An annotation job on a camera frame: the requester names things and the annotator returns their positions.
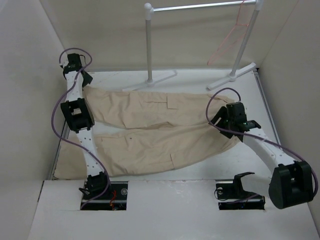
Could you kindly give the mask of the beige trousers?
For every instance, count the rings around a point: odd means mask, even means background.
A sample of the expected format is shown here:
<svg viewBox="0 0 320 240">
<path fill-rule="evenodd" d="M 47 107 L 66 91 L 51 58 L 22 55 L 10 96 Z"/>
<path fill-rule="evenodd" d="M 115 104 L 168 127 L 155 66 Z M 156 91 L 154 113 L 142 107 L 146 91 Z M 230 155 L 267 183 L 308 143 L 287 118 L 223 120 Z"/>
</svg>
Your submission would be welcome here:
<svg viewBox="0 0 320 240">
<path fill-rule="evenodd" d="M 119 128 L 94 136 L 97 158 L 111 177 L 181 169 L 238 143 L 207 121 L 232 102 L 227 96 L 92 87 L 84 89 L 84 96 L 97 122 Z"/>
</svg>

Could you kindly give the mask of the pink wire hanger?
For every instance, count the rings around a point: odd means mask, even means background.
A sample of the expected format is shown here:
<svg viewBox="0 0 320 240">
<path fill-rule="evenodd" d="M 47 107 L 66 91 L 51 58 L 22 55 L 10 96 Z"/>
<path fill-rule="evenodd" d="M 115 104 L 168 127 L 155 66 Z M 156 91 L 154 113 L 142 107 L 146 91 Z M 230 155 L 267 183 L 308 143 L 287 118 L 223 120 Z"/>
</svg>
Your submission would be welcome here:
<svg viewBox="0 0 320 240">
<path fill-rule="evenodd" d="M 216 51 L 208 59 L 208 66 L 212 66 L 217 60 L 222 58 L 245 36 L 250 23 L 248 20 L 245 20 L 245 17 L 242 17 L 242 8 L 244 7 L 244 5 L 245 1 L 243 0 L 239 6 L 234 26 L 223 39 Z"/>
</svg>

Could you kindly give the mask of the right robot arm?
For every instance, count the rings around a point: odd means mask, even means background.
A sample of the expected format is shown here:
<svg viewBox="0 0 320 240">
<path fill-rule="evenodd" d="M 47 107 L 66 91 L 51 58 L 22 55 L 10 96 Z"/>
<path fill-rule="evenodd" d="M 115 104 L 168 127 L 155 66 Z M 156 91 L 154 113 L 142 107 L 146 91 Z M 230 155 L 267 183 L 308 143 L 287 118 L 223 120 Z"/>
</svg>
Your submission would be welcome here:
<svg viewBox="0 0 320 240">
<path fill-rule="evenodd" d="M 225 137 L 238 138 L 263 161 L 271 178 L 244 172 L 234 176 L 232 192 L 237 200 L 268 196 L 278 209 L 311 202 L 318 191 L 317 178 L 311 166 L 297 161 L 279 144 L 269 140 L 260 124 L 248 120 L 241 102 L 222 106 L 208 123 Z"/>
</svg>

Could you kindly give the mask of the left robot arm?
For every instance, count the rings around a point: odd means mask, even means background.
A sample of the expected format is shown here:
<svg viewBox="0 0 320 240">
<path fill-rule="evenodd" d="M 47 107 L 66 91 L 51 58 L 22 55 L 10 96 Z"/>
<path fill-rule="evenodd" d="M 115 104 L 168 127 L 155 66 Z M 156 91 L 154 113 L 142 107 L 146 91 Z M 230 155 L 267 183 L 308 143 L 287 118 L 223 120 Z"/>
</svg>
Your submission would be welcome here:
<svg viewBox="0 0 320 240">
<path fill-rule="evenodd" d="M 112 186 L 106 168 L 98 159 L 98 152 L 93 136 L 95 120 L 90 107 L 83 96 L 83 88 L 90 84 L 93 78 L 85 71 L 81 55 L 70 53 L 67 60 L 60 65 L 63 76 L 67 82 L 65 101 L 60 104 L 60 109 L 71 131 L 76 133 L 86 165 L 87 179 L 83 193 L 85 201 L 97 198 L 108 199 L 112 195 Z"/>
</svg>

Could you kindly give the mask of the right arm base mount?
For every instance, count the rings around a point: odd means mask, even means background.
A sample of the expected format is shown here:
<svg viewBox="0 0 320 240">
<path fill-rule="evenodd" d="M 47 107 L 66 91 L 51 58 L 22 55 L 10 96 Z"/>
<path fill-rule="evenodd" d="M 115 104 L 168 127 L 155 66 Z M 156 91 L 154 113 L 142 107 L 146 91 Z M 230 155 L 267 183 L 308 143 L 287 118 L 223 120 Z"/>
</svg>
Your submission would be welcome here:
<svg viewBox="0 0 320 240">
<path fill-rule="evenodd" d="M 243 189 L 242 178 L 253 175 L 253 172 L 237 174 L 233 179 L 217 180 L 214 196 L 218 200 L 220 211 L 264 210 L 264 196 Z"/>
</svg>

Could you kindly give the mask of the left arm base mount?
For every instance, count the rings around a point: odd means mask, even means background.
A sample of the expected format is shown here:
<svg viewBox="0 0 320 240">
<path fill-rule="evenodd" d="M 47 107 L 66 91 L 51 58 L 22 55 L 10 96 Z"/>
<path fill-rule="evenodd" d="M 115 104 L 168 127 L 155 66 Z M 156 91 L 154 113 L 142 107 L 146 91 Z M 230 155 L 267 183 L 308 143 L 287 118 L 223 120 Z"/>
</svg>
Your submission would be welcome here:
<svg viewBox="0 0 320 240">
<path fill-rule="evenodd" d="M 112 181 L 108 190 L 93 200 L 90 199 L 98 195 L 98 193 L 85 194 L 84 189 L 80 188 L 79 190 L 82 192 L 80 210 L 125 211 L 127 209 L 128 187 L 128 181 Z"/>
</svg>

